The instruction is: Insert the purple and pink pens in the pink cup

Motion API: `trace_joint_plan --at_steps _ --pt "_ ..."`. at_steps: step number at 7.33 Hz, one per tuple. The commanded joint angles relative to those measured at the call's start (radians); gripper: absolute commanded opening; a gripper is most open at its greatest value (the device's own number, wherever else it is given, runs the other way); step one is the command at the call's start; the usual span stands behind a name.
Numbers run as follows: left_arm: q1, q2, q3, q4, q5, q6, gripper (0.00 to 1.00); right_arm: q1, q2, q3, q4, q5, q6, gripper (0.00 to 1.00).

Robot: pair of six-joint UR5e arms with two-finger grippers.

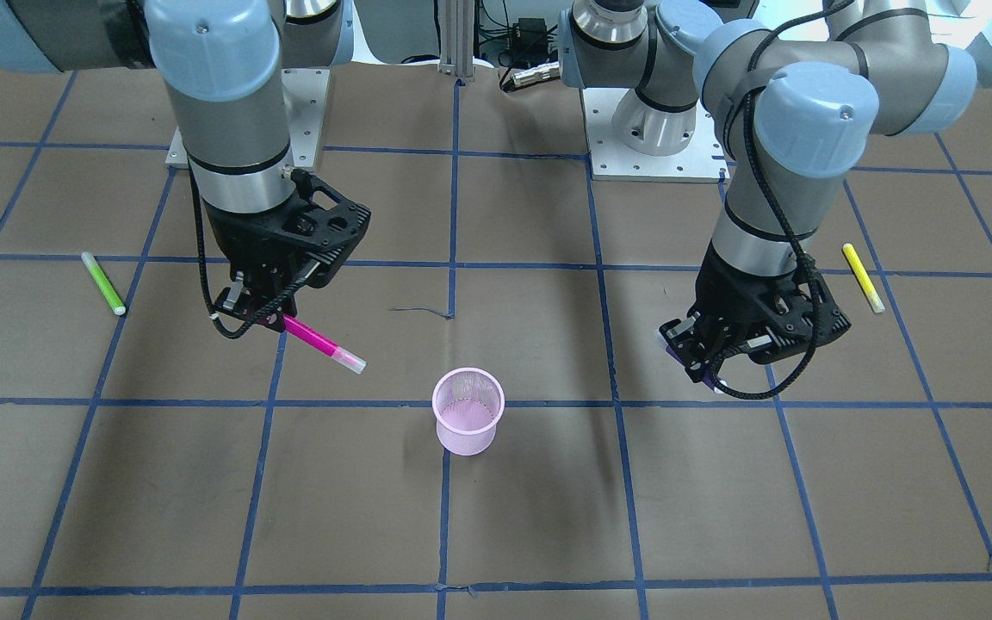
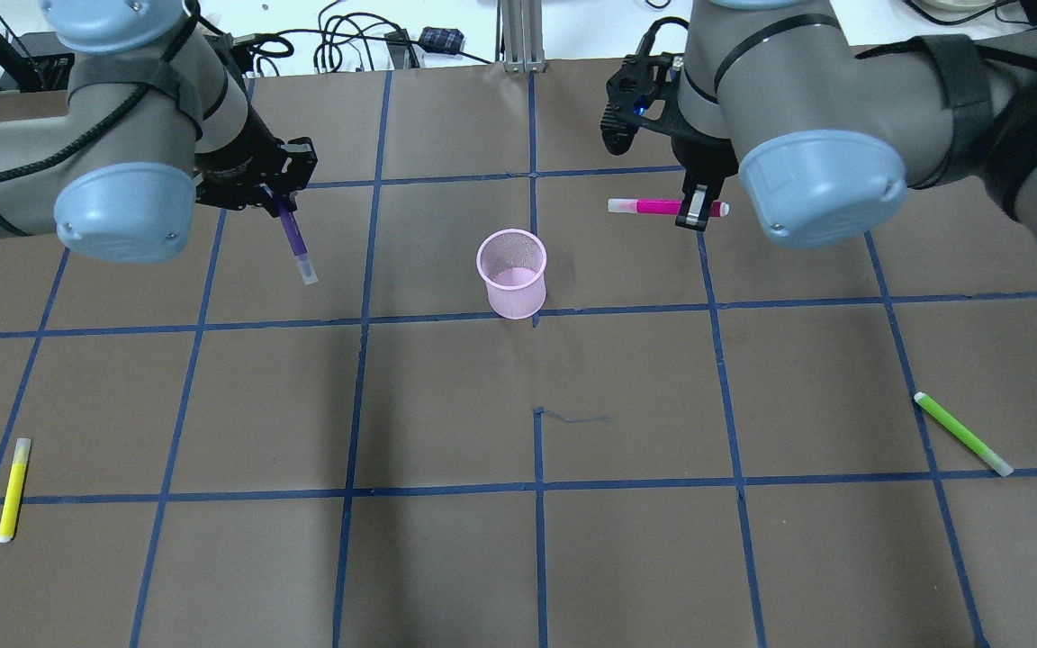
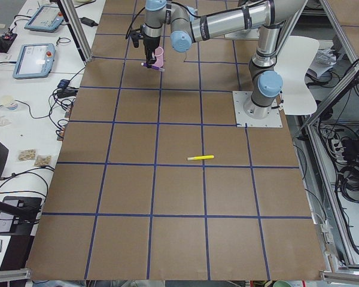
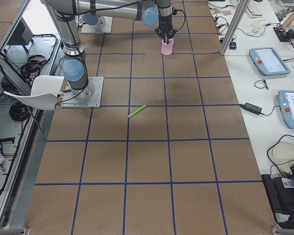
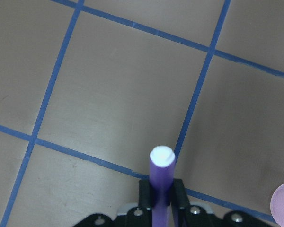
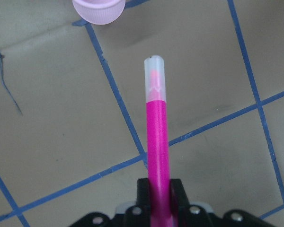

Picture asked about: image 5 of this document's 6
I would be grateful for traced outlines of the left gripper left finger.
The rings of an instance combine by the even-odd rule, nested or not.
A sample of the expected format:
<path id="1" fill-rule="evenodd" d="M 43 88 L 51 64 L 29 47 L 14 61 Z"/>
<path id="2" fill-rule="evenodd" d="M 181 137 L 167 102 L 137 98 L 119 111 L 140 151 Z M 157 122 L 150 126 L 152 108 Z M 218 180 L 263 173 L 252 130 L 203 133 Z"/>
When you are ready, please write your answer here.
<path id="1" fill-rule="evenodd" d="M 149 180 L 140 180 L 139 181 L 139 207 L 143 207 L 146 210 L 152 210 L 152 188 Z"/>

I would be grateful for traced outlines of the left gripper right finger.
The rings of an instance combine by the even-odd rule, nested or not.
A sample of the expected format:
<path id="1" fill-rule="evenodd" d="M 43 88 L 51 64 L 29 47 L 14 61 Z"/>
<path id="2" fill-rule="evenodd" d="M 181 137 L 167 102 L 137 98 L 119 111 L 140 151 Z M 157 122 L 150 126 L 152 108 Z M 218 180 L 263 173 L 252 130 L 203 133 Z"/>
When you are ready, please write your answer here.
<path id="1" fill-rule="evenodd" d="M 184 210 L 187 206 L 190 205 L 190 201 L 187 196 L 187 192 L 182 179 L 173 179 L 173 185 L 171 188 L 171 205 L 178 210 Z"/>

